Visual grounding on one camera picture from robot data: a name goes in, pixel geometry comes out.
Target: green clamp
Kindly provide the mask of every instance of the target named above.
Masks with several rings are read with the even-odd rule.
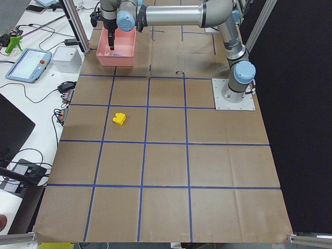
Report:
[[[20,41],[23,37],[21,35],[19,36],[11,36],[10,37],[10,43],[8,44],[7,49],[5,50],[6,53],[11,53],[14,47],[18,46],[19,49],[22,51]]]

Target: blue tape grid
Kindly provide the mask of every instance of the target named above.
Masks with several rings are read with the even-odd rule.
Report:
[[[187,110],[188,109],[215,109],[214,107],[189,107],[187,106],[187,97],[186,97],[186,80],[187,79],[196,79],[196,80],[211,80],[210,78],[187,78],[185,74],[182,73],[182,77],[150,77],[148,79],[148,88],[147,88],[147,103],[146,105],[140,106],[133,106],[133,105],[112,105],[112,94],[113,88],[115,84],[115,79],[117,77],[129,77],[129,78],[137,78],[134,76],[118,76],[116,75],[117,68],[115,67],[113,75],[81,75],[81,76],[93,76],[93,77],[108,77],[110,80],[113,81],[109,100],[107,105],[95,105],[95,104],[72,104],[76,106],[105,106],[107,107],[104,130],[101,140],[60,140],[61,142],[83,142],[83,143],[101,143],[100,151],[98,155],[98,161],[94,176],[93,184],[48,184],[48,186],[71,186],[71,187],[92,187],[92,194],[90,199],[89,205],[89,212],[88,218],[86,222],[85,234],[84,234],[84,241],[86,241],[88,230],[89,230],[89,223],[92,211],[92,204],[93,204],[93,197],[94,191],[96,187],[101,188],[139,188],[140,189],[140,203],[139,203],[139,220],[137,226],[137,241],[140,241],[141,236],[141,220],[142,220],[142,203],[143,203],[143,189],[144,188],[175,188],[175,189],[188,189],[188,207],[189,207],[189,229],[190,229],[190,241],[193,242],[193,231],[192,231],[192,211],[191,211],[191,190],[192,189],[276,189],[280,190],[280,187],[230,187],[230,186],[191,186],[190,184],[190,162],[189,162],[189,145],[208,145],[208,146],[269,146],[269,144],[230,144],[230,143],[190,143],[188,140],[188,117],[187,117]],[[166,79],[182,79],[183,80],[183,87],[184,87],[184,106],[150,106],[149,105],[149,94],[150,94],[150,85],[151,80],[154,78],[166,78]],[[145,134],[144,134],[144,141],[108,141],[105,140],[105,133],[107,128],[107,121],[108,121],[108,114],[109,109],[111,107],[134,107],[134,108],[146,108],[146,120],[145,120]],[[181,108],[185,111],[185,132],[186,132],[186,141],[185,142],[148,142],[147,141],[147,132],[148,132],[148,113],[150,108]],[[140,185],[101,185],[97,184],[97,175],[101,160],[101,154],[104,143],[128,143],[128,144],[143,144],[143,160],[142,160],[142,172],[141,172],[141,184]],[[144,166],[145,166],[145,152],[146,152],[146,145],[147,144],[172,144],[172,145],[185,145],[186,146],[186,158],[187,158],[187,177],[188,177],[188,185],[187,186],[151,186],[151,185],[144,185]]]

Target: gray floor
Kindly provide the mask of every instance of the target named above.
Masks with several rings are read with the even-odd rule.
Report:
[[[22,16],[31,0],[1,0],[0,4],[0,34],[12,29]]]
[[[0,0],[0,34],[4,34],[8,28],[13,28],[22,16],[24,9],[30,0]],[[210,244],[203,249],[295,249],[293,244],[257,244],[257,243],[223,243]],[[82,249],[106,249],[106,243],[81,243]],[[110,243],[109,249],[169,249],[169,243]],[[318,247],[300,246],[301,249],[314,249]]]

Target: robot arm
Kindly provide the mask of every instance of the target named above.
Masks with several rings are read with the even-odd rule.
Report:
[[[145,26],[152,25],[217,26],[223,37],[231,71],[229,83],[222,94],[227,101],[237,103],[244,98],[256,70],[248,61],[248,53],[239,38],[232,17],[234,6],[234,0],[209,0],[189,6],[147,6],[142,0],[101,0],[100,20],[108,29],[111,49],[114,49],[114,31],[117,27],[124,31],[136,27],[137,31],[142,32]]]

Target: table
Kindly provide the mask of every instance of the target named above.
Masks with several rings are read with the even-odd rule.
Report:
[[[221,37],[154,26],[136,42],[133,68],[86,56],[36,221],[41,241],[285,242],[257,99],[254,112],[214,107],[211,78],[229,73]]]
[[[76,5],[79,6],[81,1],[74,1]],[[96,4],[96,1],[84,0],[83,6],[86,8],[92,8]],[[92,26],[89,19],[89,14],[91,10],[81,10],[79,12],[79,16],[81,18],[82,24],[85,28],[86,34],[88,38],[91,37]],[[53,20],[59,16],[64,15],[63,11],[57,10],[52,12],[51,9],[45,11],[42,14],[32,13],[32,12],[24,12],[23,16],[19,20],[18,24],[29,24],[29,23],[38,23],[44,24]],[[73,35],[73,32],[70,28],[70,25],[66,18],[63,18],[53,24],[50,27],[54,28],[57,32],[67,35]],[[30,27],[22,27],[24,33],[32,30]],[[50,33],[45,31],[37,31],[32,35],[26,36],[23,38],[21,47],[24,48],[36,48],[39,49],[38,44],[48,37]],[[64,41],[64,39],[70,38],[63,35],[54,34],[50,39],[48,39],[45,43],[42,44],[43,49],[48,49],[54,46],[55,44]],[[15,61],[21,51],[16,48],[10,56],[3,56],[0,54],[0,60],[9,60]],[[11,81],[5,78],[5,74],[10,69],[11,64],[1,64],[0,66],[0,75],[2,76],[2,81],[0,86],[3,86],[9,82],[17,82]],[[35,84],[25,84],[27,95],[33,100],[40,100],[45,95],[47,95],[50,91],[55,89],[60,83],[71,80],[76,81],[79,74],[69,74],[69,73],[59,73],[52,63],[47,66],[45,72],[41,75],[40,79]],[[56,137],[54,133],[54,128],[51,122],[51,116],[53,114],[53,110],[55,108],[59,108],[62,104],[62,100],[60,98],[59,93],[51,94],[47,97],[43,102],[39,104],[31,103],[27,98],[25,98],[23,93],[22,86],[6,86],[0,89],[0,93],[4,95],[9,101],[11,101],[18,109],[20,109],[25,115],[27,115],[33,122],[36,123],[36,127],[32,132],[31,136],[28,138],[26,143],[23,145],[24,148],[35,148],[42,152],[44,156],[44,162],[53,163],[54,156],[57,150]],[[62,133],[62,127],[59,124],[56,124],[57,134],[60,137]],[[13,159],[14,161],[24,158],[30,162],[40,162],[40,155],[31,150],[23,151]],[[44,177],[40,185],[46,183],[47,179]],[[0,203],[5,203],[0,205],[0,213],[5,214],[8,218],[7,227],[0,232],[0,234],[7,234],[12,221],[16,215],[17,209],[21,203],[21,199],[13,196],[7,192],[0,190]]]

